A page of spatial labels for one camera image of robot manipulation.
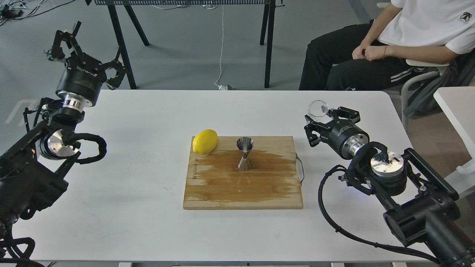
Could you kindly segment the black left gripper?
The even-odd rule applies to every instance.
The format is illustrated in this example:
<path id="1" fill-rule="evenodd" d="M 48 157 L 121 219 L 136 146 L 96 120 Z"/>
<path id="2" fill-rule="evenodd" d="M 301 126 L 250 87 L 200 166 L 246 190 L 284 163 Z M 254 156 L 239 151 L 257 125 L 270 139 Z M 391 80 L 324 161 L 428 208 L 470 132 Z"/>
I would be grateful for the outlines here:
<path id="1" fill-rule="evenodd" d="M 84 59 L 84 52 L 76 40 L 81 24 L 80 21 L 76 22 L 71 33 L 56 31 L 53 45 L 51 49 L 45 50 L 45 54 L 49 61 L 65 63 L 66 66 L 56 95 L 63 99 L 68 93 L 81 96 L 88 108 L 96 105 L 103 83 L 110 90 L 119 88 L 126 75 L 126 67 L 123 65 L 120 49 L 117 49 L 114 59 L 106 63 L 91 56 L 85 56 Z M 75 54 L 66 58 L 62 42 L 68 49 L 73 49 Z"/>

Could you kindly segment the person right hand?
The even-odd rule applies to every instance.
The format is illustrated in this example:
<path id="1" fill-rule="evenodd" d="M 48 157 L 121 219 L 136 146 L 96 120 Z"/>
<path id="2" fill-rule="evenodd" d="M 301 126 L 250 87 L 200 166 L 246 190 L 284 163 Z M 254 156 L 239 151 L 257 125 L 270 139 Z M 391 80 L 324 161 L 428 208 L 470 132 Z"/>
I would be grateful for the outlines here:
<path id="1" fill-rule="evenodd" d="M 354 60 L 366 59 L 365 52 L 366 52 L 366 49 L 369 47 L 370 47 L 370 44 L 360 44 L 352 52 L 352 59 Z"/>

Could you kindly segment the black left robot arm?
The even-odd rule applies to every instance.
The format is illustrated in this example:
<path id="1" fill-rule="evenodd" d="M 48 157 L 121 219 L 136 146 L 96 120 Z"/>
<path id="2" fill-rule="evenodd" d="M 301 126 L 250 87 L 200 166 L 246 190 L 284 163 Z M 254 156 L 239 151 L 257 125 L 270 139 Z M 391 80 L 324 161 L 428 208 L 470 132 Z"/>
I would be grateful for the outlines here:
<path id="1" fill-rule="evenodd" d="M 56 32 L 49 61 L 64 63 L 58 99 L 42 98 L 36 109 L 25 108 L 26 134 L 1 156 L 0 219 L 1 262 L 17 267 L 39 267 L 30 259 L 32 238 L 13 238 L 12 227 L 19 219 L 29 220 L 37 211 L 49 208 L 67 190 L 66 174 L 74 164 L 103 159 L 106 141 L 99 135 L 76 133 L 84 120 L 84 108 L 96 105 L 102 85 L 117 89 L 126 68 L 119 61 L 102 63 L 83 52 L 71 32 Z"/>

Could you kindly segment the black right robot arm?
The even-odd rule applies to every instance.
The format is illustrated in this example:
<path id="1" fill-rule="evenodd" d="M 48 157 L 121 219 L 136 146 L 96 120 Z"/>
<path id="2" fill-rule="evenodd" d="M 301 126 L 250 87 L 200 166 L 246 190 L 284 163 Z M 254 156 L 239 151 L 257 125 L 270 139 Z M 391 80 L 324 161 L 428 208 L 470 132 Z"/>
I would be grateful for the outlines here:
<path id="1" fill-rule="evenodd" d="M 392 152 L 371 141 L 357 126 L 358 111 L 329 108 L 313 101 L 304 127 L 311 147 L 325 143 L 347 167 L 336 165 L 326 172 L 318 188 L 318 205 L 325 220 L 342 235 L 384 250 L 422 257 L 440 267 L 473 267 L 474 241 L 457 225 L 461 213 L 459 194 L 414 149 Z M 323 189 L 332 174 L 361 193 L 375 196 L 385 209 L 384 221 L 401 246 L 371 242 L 351 234 L 327 212 Z"/>

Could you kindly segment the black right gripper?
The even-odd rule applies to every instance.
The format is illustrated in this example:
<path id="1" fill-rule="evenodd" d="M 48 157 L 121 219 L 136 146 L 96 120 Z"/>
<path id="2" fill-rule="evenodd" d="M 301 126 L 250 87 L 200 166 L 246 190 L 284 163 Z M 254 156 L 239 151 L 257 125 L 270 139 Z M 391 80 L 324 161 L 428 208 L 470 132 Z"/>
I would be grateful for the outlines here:
<path id="1" fill-rule="evenodd" d="M 327 123 L 316 122 L 310 115 L 304 118 L 304 127 L 310 147 L 323 142 L 328 144 L 341 158 L 353 159 L 358 150 L 369 143 L 369 136 L 355 123 L 361 121 L 360 113 L 356 110 L 340 106 L 329 109 Z"/>

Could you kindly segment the person left hand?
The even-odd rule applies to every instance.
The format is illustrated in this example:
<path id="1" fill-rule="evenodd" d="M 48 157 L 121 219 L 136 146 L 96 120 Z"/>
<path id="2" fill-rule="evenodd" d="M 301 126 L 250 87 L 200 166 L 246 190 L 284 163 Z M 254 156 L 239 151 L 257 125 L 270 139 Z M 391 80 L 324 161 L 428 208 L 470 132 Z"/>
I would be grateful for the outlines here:
<path id="1" fill-rule="evenodd" d="M 368 46 L 364 49 L 364 57 L 370 62 L 384 59 L 386 57 L 386 50 L 387 46 Z"/>

